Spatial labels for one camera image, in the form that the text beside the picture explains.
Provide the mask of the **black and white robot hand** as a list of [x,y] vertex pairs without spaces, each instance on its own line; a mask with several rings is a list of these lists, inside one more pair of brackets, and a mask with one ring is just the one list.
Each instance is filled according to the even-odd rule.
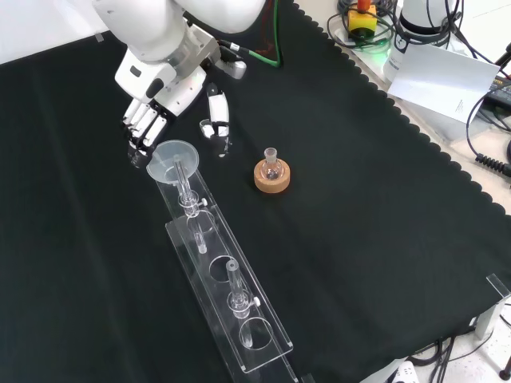
[[128,140],[128,158],[136,168],[145,167],[166,128],[183,114],[200,95],[206,70],[212,66],[229,75],[243,74],[242,61],[226,61],[227,55],[206,57],[187,77],[179,78],[169,63],[149,64],[127,51],[115,74],[119,86],[132,97],[121,118]]

